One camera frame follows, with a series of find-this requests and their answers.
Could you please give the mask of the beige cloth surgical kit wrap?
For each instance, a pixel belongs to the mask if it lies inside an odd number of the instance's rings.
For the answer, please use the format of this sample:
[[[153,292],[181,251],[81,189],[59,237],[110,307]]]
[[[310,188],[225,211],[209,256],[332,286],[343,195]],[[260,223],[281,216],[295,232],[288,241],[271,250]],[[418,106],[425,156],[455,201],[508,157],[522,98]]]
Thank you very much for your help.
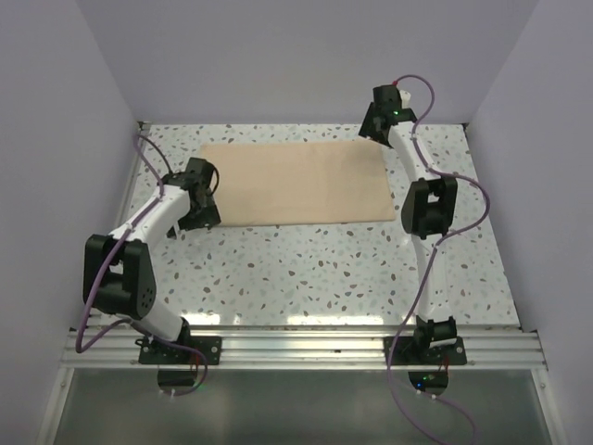
[[[221,175],[224,226],[375,223],[395,220],[380,145],[338,142],[204,145]]]

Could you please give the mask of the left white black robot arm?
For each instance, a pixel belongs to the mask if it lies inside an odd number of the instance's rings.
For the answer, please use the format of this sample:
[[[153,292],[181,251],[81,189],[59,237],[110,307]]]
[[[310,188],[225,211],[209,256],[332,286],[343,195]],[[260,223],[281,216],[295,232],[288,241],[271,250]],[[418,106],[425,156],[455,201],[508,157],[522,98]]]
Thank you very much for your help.
[[[210,229],[221,223],[214,193],[218,169],[190,158],[182,172],[158,177],[150,199],[107,235],[91,235],[84,247],[83,319],[92,309],[119,318],[161,340],[159,351],[171,363],[186,362],[193,342],[187,322],[159,302],[151,251],[180,231]]]

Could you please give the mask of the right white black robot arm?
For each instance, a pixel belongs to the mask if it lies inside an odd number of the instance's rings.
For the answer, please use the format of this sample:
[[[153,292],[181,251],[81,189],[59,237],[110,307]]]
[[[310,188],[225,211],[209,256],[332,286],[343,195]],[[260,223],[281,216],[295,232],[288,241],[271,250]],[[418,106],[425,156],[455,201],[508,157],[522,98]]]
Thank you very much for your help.
[[[446,267],[433,249],[453,223],[458,183],[436,171],[417,133],[418,119],[409,106],[410,95],[394,83],[377,86],[372,94],[359,136],[395,149],[409,178],[400,218],[414,246],[420,287],[413,312],[404,317],[406,322],[415,321],[415,329],[410,335],[399,334],[385,341],[385,360],[391,365],[430,364],[446,349],[453,350],[457,341],[456,322],[445,296]]]

